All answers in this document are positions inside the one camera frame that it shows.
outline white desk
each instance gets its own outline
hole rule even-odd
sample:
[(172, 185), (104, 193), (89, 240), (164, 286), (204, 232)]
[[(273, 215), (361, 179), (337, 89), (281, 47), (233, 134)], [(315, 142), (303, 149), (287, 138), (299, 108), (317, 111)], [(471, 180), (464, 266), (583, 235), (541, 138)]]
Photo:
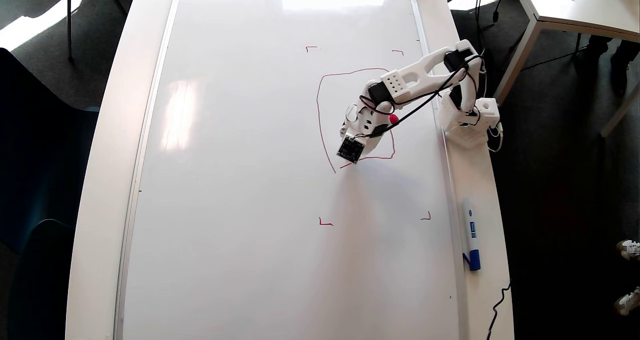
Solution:
[[(458, 40), (446, 0), (418, 0), (430, 49)], [(133, 0), (100, 109), (73, 245), (66, 316), (69, 340), (113, 338), (122, 235), (141, 127), (171, 0)], [(442, 66), (439, 72), (446, 72)], [(448, 148), (458, 202), (473, 197), (482, 224), (482, 270), (466, 272), (469, 335), (484, 339), (492, 306), (509, 282), (503, 225), (489, 152)], [(514, 338), (511, 295), (499, 308), (492, 339)]]
[(495, 97), (505, 101), (542, 29), (576, 31), (639, 41), (640, 0), (520, 0), (528, 26)]

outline marker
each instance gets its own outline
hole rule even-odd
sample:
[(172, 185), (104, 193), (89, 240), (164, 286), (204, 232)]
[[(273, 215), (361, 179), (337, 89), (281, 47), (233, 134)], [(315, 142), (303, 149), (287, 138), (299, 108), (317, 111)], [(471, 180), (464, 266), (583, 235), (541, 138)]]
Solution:
[(478, 232), (476, 231), (476, 221), (474, 211), (471, 208), (471, 199), (462, 198), (462, 211), (464, 211), (464, 224), (469, 238), (469, 256), (462, 254), (462, 257), (469, 264), (469, 270), (480, 270), (480, 251), (478, 251)]

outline black cable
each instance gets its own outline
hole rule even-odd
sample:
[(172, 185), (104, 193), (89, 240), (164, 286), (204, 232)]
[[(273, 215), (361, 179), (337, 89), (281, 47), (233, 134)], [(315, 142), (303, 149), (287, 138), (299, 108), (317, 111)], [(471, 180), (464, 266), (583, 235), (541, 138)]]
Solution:
[[(371, 99), (369, 99), (368, 97), (363, 96), (363, 95), (360, 95), (360, 97), (359, 97), (359, 98), (360, 98), (360, 100), (362, 101), (362, 104), (364, 104), (364, 105), (366, 106), (366, 108), (369, 108), (371, 111), (376, 112), (376, 113), (378, 113), (378, 114), (382, 114), (382, 115), (391, 115), (391, 114), (393, 114), (393, 113), (395, 112), (395, 110), (396, 110), (396, 105), (395, 105), (393, 102), (391, 102), (391, 105), (393, 106), (393, 110), (391, 110), (391, 113), (385, 113), (385, 112), (381, 112), (380, 110), (377, 110), (377, 109), (375, 108), (375, 103), (373, 103), (373, 101), (372, 101)], [(365, 101), (370, 101), (370, 102), (371, 102), (371, 104), (374, 104), (374, 106), (368, 105)]]
[(502, 298), (500, 299), (499, 302), (497, 302), (494, 306), (493, 306), (493, 320), (491, 321), (491, 325), (489, 326), (489, 333), (487, 333), (486, 335), (486, 340), (489, 340), (489, 338), (491, 338), (491, 329), (494, 328), (494, 323), (496, 322), (496, 318), (498, 317), (498, 310), (496, 310), (496, 308), (498, 308), (498, 305), (502, 304), (503, 301), (505, 301), (505, 292), (509, 289), (512, 288), (512, 281), (509, 280), (509, 286), (507, 286), (506, 288), (503, 288), (501, 290), (502, 292)]
[[(583, 51), (583, 50), (585, 50), (586, 48), (587, 48), (587, 46), (583, 46), (582, 48), (578, 49), (578, 51)], [(549, 59), (549, 60), (545, 60), (544, 62), (535, 63), (535, 64), (530, 65), (530, 66), (528, 66), (528, 67), (524, 67), (524, 68), (522, 68), (520, 71), (525, 71), (525, 70), (527, 70), (527, 69), (531, 69), (531, 68), (533, 68), (533, 67), (537, 67), (538, 65), (541, 65), (541, 64), (544, 64), (544, 63), (553, 62), (554, 60), (558, 60), (558, 59), (560, 59), (560, 58), (564, 58), (565, 56), (570, 56), (570, 55), (573, 55), (573, 54), (574, 54), (574, 52), (572, 51), (571, 53), (567, 53), (567, 54), (565, 54), (565, 55), (556, 56), (555, 58), (551, 58), (551, 59)]]
[(493, 22), (494, 23), (498, 21), (498, 15), (499, 15), (498, 7), (500, 7), (500, 2), (501, 1), (502, 0), (498, 0), (498, 4), (495, 5), (495, 9), (493, 10)]
[(482, 3), (482, 0), (475, 0), (475, 32), (476, 35), (478, 36), (478, 45), (480, 46), (480, 53), (482, 53), (482, 50), (485, 48), (482, 44), (482, 37), (483, 35), (483, 31), (482, 31), (482, 27), (480, 26), (480, 3)]
[[(444, 90), (447, 87), (447, 83), (449, 83), (453, 77), (463, 68), (466, 68), (467, 65), (469, 65), (469, 63), (471, 62), (471, 60), (474, 60), (476, 58), (482, 58), (482, 56), (480, 55), (474, 55), (471, 58), (469, 58), (469, 60), (465, 60), (464, 63), (460, 64), (459, 67), (457, 67), (457, 69), (455, 69), (450, 76), (448, 76), (448, 78), (442, 83), (441, 86), (439, 86), (438, 89), (435, 90), (435, 92), (433, 92), (431, 94), (431, 96), (429, 97), (429, 99), (427, 99), (426, 101), (424, 101), (423, 103), (421, 103), (419, 106), (416, 106), (416, 108), (414, 110), (412, 110), (411, 112), (407, 113), (407, 115), (405, 115), (404, 117), (398, 119), (397, 122), (394, 122), (394, 124), (391, 124), (391, 126), (386, 127), (386, 129), (378, 132), (378, 133), (371, 133), (369, 135), (365, 135), (365, 134), (356, 134), (354, 138), (375, 138), (375, 137), (379, 137), (380, 135), (386, 133), (387, 131), (395, 128), (396, 126), (398, 126), (398, 124), (402, 123), (405, 119), (409, 118), (411, 115), (413, 115), (414, 113), (416, 113), (418, 110), (420, 110), (423, 106), (427, 105), (427, 103), (429, 103), (430, 101), (432, 101), (432, 99), (434, 99), (434, 97), (436, 95), (439, 94), (439, 92), (441, 92), (442, 90)], [(414, 101), (416, 99), (419, 99), (421, 97), (425, 97), (426, 94), (423, 94), (421, 96), (418, 97), (414, 97), (413, 99), (411, 99), (411, 101)]]

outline red marker line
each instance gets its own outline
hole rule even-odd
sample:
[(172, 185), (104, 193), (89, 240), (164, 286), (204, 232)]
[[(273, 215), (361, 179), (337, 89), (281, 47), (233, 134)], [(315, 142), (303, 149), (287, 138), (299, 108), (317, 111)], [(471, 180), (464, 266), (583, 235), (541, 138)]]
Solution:
[[(394, 157), (394, 154), (396, 153), (396, 141), (394, 140), (394, 133), (393, 131), (389, 130), (389, 134), (391, 134), (391, 146), (393, 147), (393, 153), (391, 153), (391, 156), (365, 156), (364, 158), (360, 159), (360, 160), (365, 160), (365, 159), (391, 159)], [(348, 166), (348, 165), (352, 165), (353, 163), (346, 163), (345, 165), (343, 165), (342, 167), (340, 167), (340, 169)]]
[(355, 72), (365, 71), (365, 70), (383, 70), (383, 71), (389, 72), (388, 70), (386, 70), (384, 68), (364, 68), (364, 69), (358, 69), (358, 70), (350, 71), (350, 72), (336, 72), (336, 73), (332, 73), (332, 74), (323, 75), (322, 78), (320, 78), (320, 83), (318, 83), (318, 92), (315, 95), (315, 103), (316, 103), (317, 108), (318, 108), (318, 127), (320, 128), (320, 140), (322, 140), (322, 147), (324, 147), (324, 153), (326, 154), (326, 158), (329, 161), (329, 165), (331, 165), (331, 169), (333, 170), (333, 173), (336, 173), (336, 168), (334, 168), (334, 165), (331, 163), (331, 158), (329, 158), (329, 152), (327, 152), (327, 145), (325, 144), (325, 138), (322, 135), (322, 122), (320, 122), (320, 102), (318, 102), (318, 98), (320, 97), (320, 87), (322, 86), (322, 81), (327, 76), (348, 75), (348, 74), (354, 74)]
[(318, 217), (318, 219), (320, 219), (320, 225), (330, 225), (330, 226), (334, 226), (334, 225), (333, 225), (333, 224), (331, 224), (331, 223), (324, 223), (324, 224), (323, 224), (323, 223), (322, 223), (322, 219), (321, 219), (320, 217)]

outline white robotic arm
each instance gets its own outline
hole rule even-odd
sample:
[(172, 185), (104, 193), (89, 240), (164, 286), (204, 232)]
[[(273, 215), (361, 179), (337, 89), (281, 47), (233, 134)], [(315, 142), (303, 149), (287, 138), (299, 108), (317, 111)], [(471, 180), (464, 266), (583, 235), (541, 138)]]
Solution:
[[(450, 73), (429, 75), (435, 65), (441, 62), (444, 62)], [(396, 122), (402, 121), (394, 114), (396, 110), (419, 97), (428, 94), (435, 96), (446, 88), (454, 90), (442, 93), (439, 119), (449, 137), (466, 138), (462, 142), (465, 146), (473, 146), (482, 140), (486, 142), (487, 127), (496, 127), (499, 114), (495, 99), (483, 98), (476, 102), (481, 65), (482, 58), (470, 42), (460, 40), (455, 47), (439, 49), (403, 69), (383, 74), (379, 80), (369, 81), (358, 103), (347, 108), (345, 122), (340, 128), (343, 140), (337, 155), (357, 163), (358, 159), (375, 149), (387, 130), (393, 128)], [(412, 110), (409, 115), (425, 103)]]

